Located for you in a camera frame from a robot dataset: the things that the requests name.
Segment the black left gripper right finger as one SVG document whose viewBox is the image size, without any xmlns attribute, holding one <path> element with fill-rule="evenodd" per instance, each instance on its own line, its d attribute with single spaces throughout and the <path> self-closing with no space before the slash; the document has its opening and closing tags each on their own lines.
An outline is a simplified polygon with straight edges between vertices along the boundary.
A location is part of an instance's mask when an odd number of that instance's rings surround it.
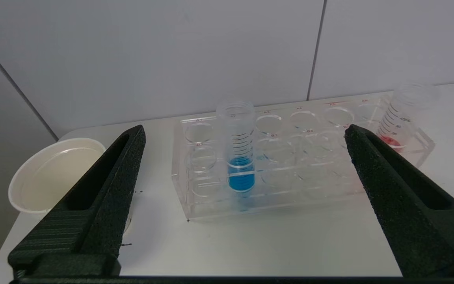
<svg viewBox="0 0 454 284">
<path fill-rule="evenodd" d="M 404 277 L 454 277 L 454 198 L 366 128 L 348 154 Z"/>
</svg>

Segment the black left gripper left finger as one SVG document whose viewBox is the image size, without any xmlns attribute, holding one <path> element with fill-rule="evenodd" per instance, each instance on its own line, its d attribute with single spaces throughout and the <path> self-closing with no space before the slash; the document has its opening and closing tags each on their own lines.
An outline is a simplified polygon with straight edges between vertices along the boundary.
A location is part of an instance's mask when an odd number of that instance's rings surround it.
<svg viewBox="0 0 454 284">
<path fill-rule="evenodd" d="M 123 132 L 9 253 L 16 282 L 119 275 L 117 260 L 146 144 L 142 125 Z"/>
</svg>

